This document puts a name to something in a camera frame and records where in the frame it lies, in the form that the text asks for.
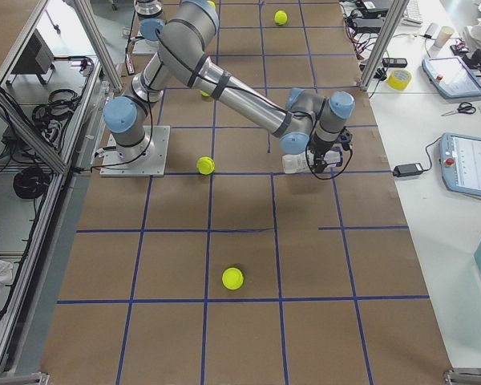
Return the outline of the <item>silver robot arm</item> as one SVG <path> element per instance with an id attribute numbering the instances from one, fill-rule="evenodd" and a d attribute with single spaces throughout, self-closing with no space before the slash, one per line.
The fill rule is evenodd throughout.
<path id="1" fill-rule="evenodd" d="M 324 97 L 295 87 L 285 107 L 279 107 L 212 62 L 205 49 L 220 22 L 210 2 L 182 1 L 168 21 L 149 18 L 142 23 L 147 27 L 142 36 L 157 41 L 157 51 L 130 88 L 103 109 L 120 166 L 140 164 L 152 155 L 154 131 L 145 129 L 143 122 L 152 118 L 152 106 L 161 99 L 170 78 L 208 94 L 267 130 L 279 139 L 284 153 L 304 155 L 314 173 L 331 165 L 326 155 L 334 145 L 352 150 L 352 135 L 346 128 L 355 107 L 350 93 L 337 91 Z"/>
<path id="2" fill-rule="evenodd" d="M 134 8 L 140 22 L 148 19 L 159 19 L 162 22 L 167 20 L 164 4 L 160 0 L 135 0 Z"/>

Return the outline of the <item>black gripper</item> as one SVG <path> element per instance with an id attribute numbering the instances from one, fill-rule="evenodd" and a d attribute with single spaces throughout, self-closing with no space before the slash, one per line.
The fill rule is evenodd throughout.
<path id="1" fill-rule="evenodd" d="M 311 168 L 328 168 L 337 166 L 337 151 L 323 152 L 317 149 L 311 142 L 308 144 L 307 160 Z"/>

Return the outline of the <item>metal base plate arm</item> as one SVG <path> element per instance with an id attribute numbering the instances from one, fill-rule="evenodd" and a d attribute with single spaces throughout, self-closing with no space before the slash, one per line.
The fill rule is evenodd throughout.
<path id="1" fill-rule="evenodd" d="M 125 148 L 115 142 L 109 135 L 107 145 L 115 147 L 105 152 L 99 174 L 103 177 L 162 177 L 165 172 L 168 143 L 171 128 L 169 126 L 144 125 L 143 141 L 131 148 Z"/>

